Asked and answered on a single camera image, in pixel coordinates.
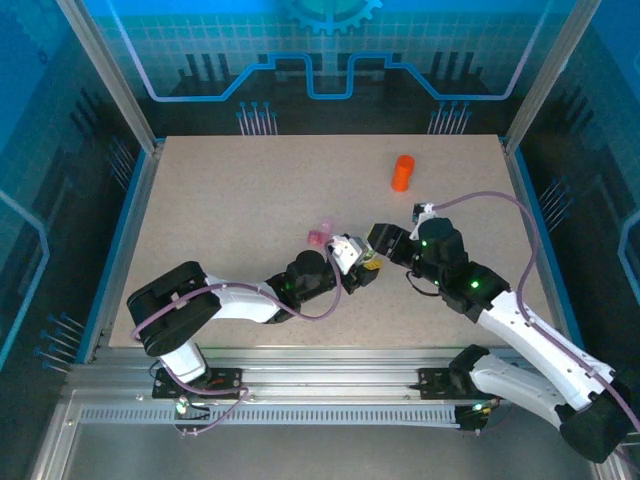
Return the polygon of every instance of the orange cylinder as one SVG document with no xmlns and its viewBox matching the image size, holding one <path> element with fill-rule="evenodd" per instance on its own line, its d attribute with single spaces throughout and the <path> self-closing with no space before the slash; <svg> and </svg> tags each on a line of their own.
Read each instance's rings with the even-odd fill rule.
<svg viewBox="0 0 640 480">
<path fill-rule="evenodd" d="M 400 155 L 396 160 L 391 188 L 396 192 L 406 192 L 409 189 L 409 178 L 411 178 L 415 165 L 416 161 L 411 155 Z"/>
</svg>

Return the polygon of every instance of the glass panel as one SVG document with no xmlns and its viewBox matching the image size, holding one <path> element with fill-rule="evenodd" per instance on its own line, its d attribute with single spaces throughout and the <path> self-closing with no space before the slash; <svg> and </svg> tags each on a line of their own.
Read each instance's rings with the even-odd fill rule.
<svg viewBox="0 0 640 480">
<path fill-rule="evenodd" d="M 640 10 L 604 0 L 522 143 L 587 349 L 640 358 Z"/>
<path fill-rule="evenodd" d="M 22 479 L 139 148 L 52 0 L 0 0 L 0 72 L 0 476 Z"/>
<path fill-rule="evenodd" d="M 572 0 L 90 0 L 159 135 L 505 133 Z"/>
</svg>

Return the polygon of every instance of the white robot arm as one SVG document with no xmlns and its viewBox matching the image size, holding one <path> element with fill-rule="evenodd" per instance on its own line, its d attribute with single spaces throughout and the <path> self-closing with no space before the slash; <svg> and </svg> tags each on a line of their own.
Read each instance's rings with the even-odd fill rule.
<svg viewBox="0 0 640 480">
<path fill-rule="evenodd" d="M 469 261 L 462 235 L 451 221 L 437 217 L 433 205 L 416 204 L 413 221 L 411 233 L 376 224 L 368 241 L 414 277 L 431 281 L 450 308 L 502 338 L 541 374 L 471 346 L 451 362 L 455 383 L 539 415 L 584 457 L 603 462 L 632 430 L 628 413 L 613 395 L 640 409 L 640 373 L 614 372 L 520 303 L 522 312 L 516 292 L 489 268 Z"/>
<path fill-rule="evenodd" d="M 277 324 L 294 315 L 306 317 L 300 313 L 304 302 L 336 286 L 351 295 L 378 275 L 380 264 L 370 261 L 374 252 L 360 238 L 333 235 L 326 254 L 325 259 L 305 250 L 284 272 L 254 284 L 228 282 L 207 275 L 197 262 L 186 262 L 129 297 L 127 306 L 136 324 L 132 335 L 179 381 L 195 381 L 207 372 L 207 364 L 192 336 L 209 320 Z M 339 298 L 337 293 L 334 305 L 321 317 L 331 313 Z"/>
</svg>

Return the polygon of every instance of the blue line pattern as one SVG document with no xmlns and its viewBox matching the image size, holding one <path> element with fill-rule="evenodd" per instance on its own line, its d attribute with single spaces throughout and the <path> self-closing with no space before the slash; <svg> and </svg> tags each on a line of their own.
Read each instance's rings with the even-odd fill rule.
<svg viewBox="0 0 640 480">
<path fill-rule="evenodd" d="M 0 370 L 4 366 L 5 361 L 7 360 L 7 356 L 11 351 L 11 347 L 13 346 L 13 342 L 18 335 L 18 331 L 22 326 L 22 322 L 24 321 L 24 317 L 27 315 L 27 310 L 29 310 L 29 306 L 33 301 L 33 297 L 38 289 L 38 285 L 40 284 L 40 280 L 42 279 L 42 274 L 47 268 L 47 263 L 49 262 L 49 258 L 51 256 L 49 251 L 49 242 L 47 241 L 47 231 L 45 229 L 42 221 L 37 219 L 35 215 L 28 212 L 21 205 L 18 204 L 13 198 L 7 195 L 5 192 L 0 190 L 0 200 L 6 203 L 9 208 L 11 208 L 14 212 L 20 215 L 25 222 L 31 225 L 38 231 L 38 237 L 40 239 L 40 248 L 42 248 L 42 258 L 40 259 L 40 263 L 38 264 L 38 268 L 36 268 L 35 273 L 33 274 L 33 278 L 31 279 L 31 283 L 29 283 L 29 288 L 27 289 L 27 293 L 22 300 L 22 304 L 20 304 L 20 309 L 16 315 L 13 324 L 11 325 L 11 329 L 7 334 L 7 338 L 2 344 L 2 349 L 0 350 Z"/>
<path fill-rule="evenodd" d="M 527 42 L 527 45 L 523 51 L 523 54 L 515 67 L 513 75 L 507 85 L 507 88 L 502 94 L 441 94 L 434 86 L 424 78 L 413 63 L 409 62 L 396 62 L 393 60 L 393 52 L 391 51 L 361 51 L 350 55 L 347 63 L 346 71 L 346 90 L 344 93 L 318 93 L 314 87 L 314 71 L 313 62 L 311 56 L 304 52 L 272 52 L 266 55 L 266 63 L 253 63 L 246 67 L 240 75 L 227 87 L 227 89 L 221 95 L 194 95 L 194 96 L 160 96 L 156 93 L 149 75 L 142 65 L 142 61 L 133 46 L 132 40 L 129 37 L 120 17 L 113 5 L 111 5 L 111 12 L 113 21 L 119 32 L 128 54 L 130 55 L 135 68 L 144 84 L 145 89 L 149 96 L 160 103 L 194 103 L 194 102 L 224 102 L 247 80 L 247 78 L 256 71 L 271 71 L 276 70 L 277 60 L 301 60 L 305 65 L 306 74 L 306 87 L 307 93 L 310 98 L 314 100 L 347 100 L 351 98 L 354 93 L 354 82 L 356 77 L 355 63 L 362 59 L 381 59 L 384 60 L 384 68 L 389 70 L 405 70 L 407 71 L 422 88 L 424 88 L 434 99 L 443 101 L 503 101 L 512 94 L 515 85 L 520 78 L 524 65 L 526 64 L 529 55 L 535 45 L 542 27 L 544 26 L 547 17 L 549 15 L 553 0 L 549 0 L 544 8 L 544 11 L 540 15 L 538 22 L 533 30 L 533 33 Z"/>
<path fill-rule="evenodd" d="M 633 268 L 631 267 L 631 263 L 629 262 L 626 254 L 627 243 L 629 241 L 629 231 L 637 223 L 640 223 L 640 210 L 627 218 L 622 225 L 622 230 L 620 232 L 620 244 L 618 245 L 618 258 L 620 259 L 624 273 L 627 276 L 627 280 L 629 280 L 631 290 L 633 290 L 633 294 L 636 296 L 638 304 L 640 304 L 640 284 L 638 283 L 638 278 L 633 272 Z"/>
</svg>

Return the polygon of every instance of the gear logo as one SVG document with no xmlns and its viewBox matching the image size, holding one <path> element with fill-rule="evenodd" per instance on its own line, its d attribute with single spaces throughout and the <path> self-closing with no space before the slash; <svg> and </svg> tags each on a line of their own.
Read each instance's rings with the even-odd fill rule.
<svg viewBox="0 0 640 480">
<path fill-rule="evenodd" d="M 311 27 L 315 34 L 324 31 L 347 33 L 349 27 L 360 28 L 373 18 L 372 10 L 382 7 L 381 0 L 282 0 L 289 20 L 300 28 Z"/>
</svg>

